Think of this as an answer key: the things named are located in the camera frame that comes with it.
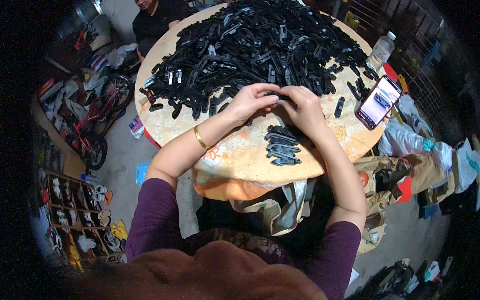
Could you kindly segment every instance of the bottle label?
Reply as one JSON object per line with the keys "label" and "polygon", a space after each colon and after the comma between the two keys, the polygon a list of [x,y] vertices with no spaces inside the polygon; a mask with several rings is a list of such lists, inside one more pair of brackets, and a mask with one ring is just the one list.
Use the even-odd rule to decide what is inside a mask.
{"label": "bottle label", "polygon": [[389,52],[386,52],[385,49],[380,45],[375,45],[375,47],[373,48],[373,53],[375,53],[374,56],[376,56],[378,60],[381,60],[384,63],[387,62],[391,54]]}

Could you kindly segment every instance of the car on phone screen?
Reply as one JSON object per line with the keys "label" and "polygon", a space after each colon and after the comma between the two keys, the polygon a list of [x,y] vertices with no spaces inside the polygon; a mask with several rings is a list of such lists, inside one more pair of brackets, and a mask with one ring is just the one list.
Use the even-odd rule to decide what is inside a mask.
{"label": "car on phone screen", "polygon": [[386,97],[383,93],[376,93],[373,98],[384,108],[390,108],[392,106],[389,97]]}

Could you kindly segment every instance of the phone screen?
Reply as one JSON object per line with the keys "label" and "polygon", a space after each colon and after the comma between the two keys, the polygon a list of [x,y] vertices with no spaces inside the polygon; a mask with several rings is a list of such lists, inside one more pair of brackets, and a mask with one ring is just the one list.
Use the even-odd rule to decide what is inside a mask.
{"label": "phone screen", "polygon": [[384,76],[360,107],[360,112],[369,122],[379,124],[400,96],[398,87],[392,85]]}

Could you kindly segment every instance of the smartphone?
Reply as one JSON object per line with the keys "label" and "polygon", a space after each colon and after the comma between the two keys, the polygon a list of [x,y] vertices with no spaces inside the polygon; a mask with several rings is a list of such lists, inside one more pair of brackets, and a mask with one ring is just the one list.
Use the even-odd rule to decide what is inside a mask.
{"label": "smartphone", "polygon": [[402,90],[387,75],[380,78],[355,116],[369,130],[374,130],[402,96]]}

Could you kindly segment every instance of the red bicycle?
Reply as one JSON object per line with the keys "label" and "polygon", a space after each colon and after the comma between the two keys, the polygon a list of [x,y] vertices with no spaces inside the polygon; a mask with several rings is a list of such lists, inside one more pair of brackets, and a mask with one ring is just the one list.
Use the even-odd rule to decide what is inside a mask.
{"label": "red bicycle", "polygon": [[113,112],[126,108],[133,98],[133,90],[133,83],[128,77],[116,74],[105,82],[100,97],[96,97],[95,92],[87,97],[85,105],[89,106],[88,113],[73,128],[78,135],[80,155],[89,169],[100,169],[107,158],[107,141],[95,132],[95,124],[109,120]]}

